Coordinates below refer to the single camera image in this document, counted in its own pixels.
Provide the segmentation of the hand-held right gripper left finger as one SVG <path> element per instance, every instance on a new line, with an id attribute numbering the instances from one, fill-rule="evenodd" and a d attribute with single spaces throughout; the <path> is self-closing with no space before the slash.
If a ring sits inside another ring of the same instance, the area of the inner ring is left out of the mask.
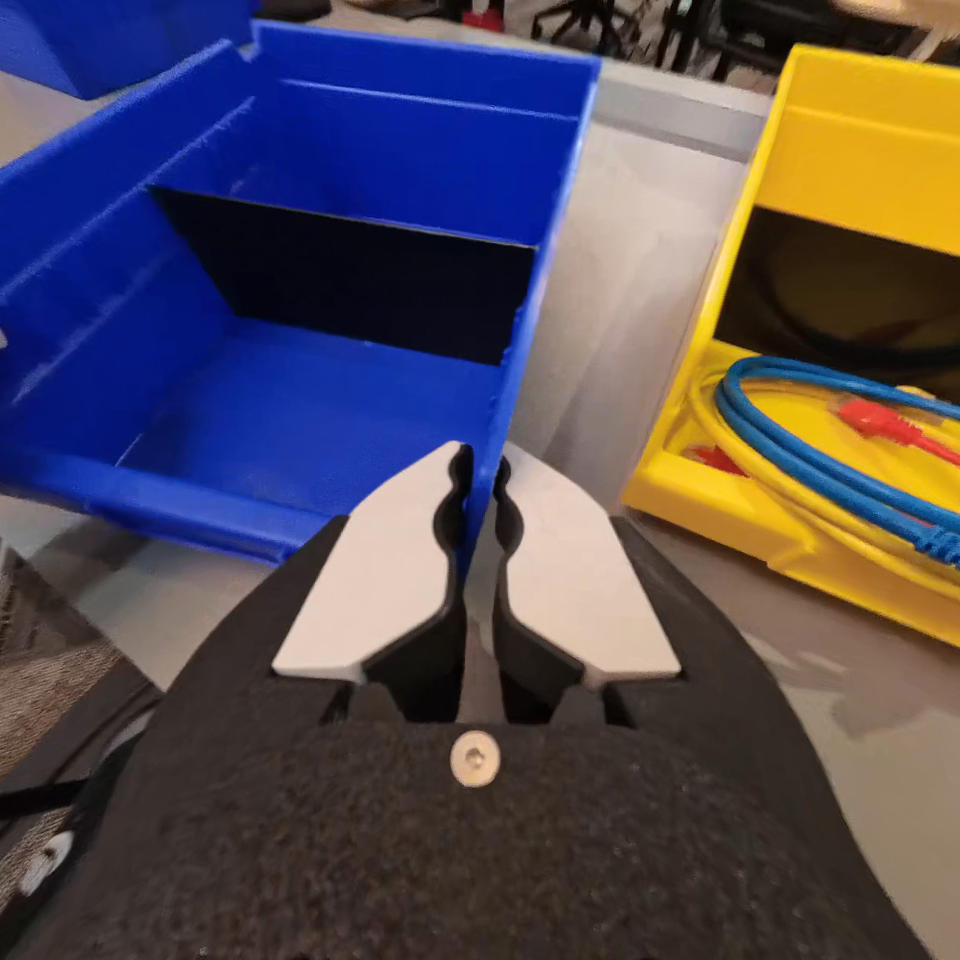
<path id="1" fill-rule="evenodd" d="M 280 677 L 378 685 L 414 721 L 457 714 L 468 616 L 459 570 L 474 450 L 450 440 L 346 518 L 271 662 Z"/>

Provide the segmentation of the blue storage bin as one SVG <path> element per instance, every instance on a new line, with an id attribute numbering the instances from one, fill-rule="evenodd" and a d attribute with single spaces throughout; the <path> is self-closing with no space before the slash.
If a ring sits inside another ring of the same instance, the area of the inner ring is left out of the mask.
<path id="1" fill-rule="evenodd" d="M 2 494 L 282 563 L 442 444 L 491 495 L 602 61 L 254 23 L 2 168 Z M 241 318 L 150 188 L 536 248 L 501 363 Z"/>
<path id="2" fill-rule="evenodd" d="M 221 41 L 252 38 L 253 1 L 3 1 L 4 73 L 84 101 Z"/>

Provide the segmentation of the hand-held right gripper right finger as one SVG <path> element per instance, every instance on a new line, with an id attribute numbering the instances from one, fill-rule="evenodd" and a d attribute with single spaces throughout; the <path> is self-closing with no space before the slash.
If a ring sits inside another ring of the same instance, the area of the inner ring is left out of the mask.
<path id="1" fill-rule="evenodd" d="M 566 694 L 672 682 L 682 665 L 606 510 L 519 446 L 494 490 L 501 549 L 491 642 L 507 722 L 548 723 Z"/>

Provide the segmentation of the black bin divider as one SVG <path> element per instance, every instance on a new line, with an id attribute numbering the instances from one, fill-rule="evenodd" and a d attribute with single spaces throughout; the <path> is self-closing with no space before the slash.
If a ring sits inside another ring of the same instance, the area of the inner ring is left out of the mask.
<path id="1" fill-rule="evenodd" d="M 234 315 L 498 366 L 537 249 L 166 186 L 150 195 Z"/>
<path id="2" fill-rule="evenodd" d="M 758 207 L 715 338 L 872 378 L 959 359 L 957 255 Z"/>

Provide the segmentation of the yellow storage bin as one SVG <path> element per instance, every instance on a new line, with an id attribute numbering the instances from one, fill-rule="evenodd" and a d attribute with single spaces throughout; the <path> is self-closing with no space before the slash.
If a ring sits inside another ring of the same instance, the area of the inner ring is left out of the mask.
<path id="1" fill-rule="evenodd" d="M 958 365 L 881 379 L 715 338 L 757 208 L 959 254 L 958 69 L 798 46 L 626 505 L 958 646 Z"/>

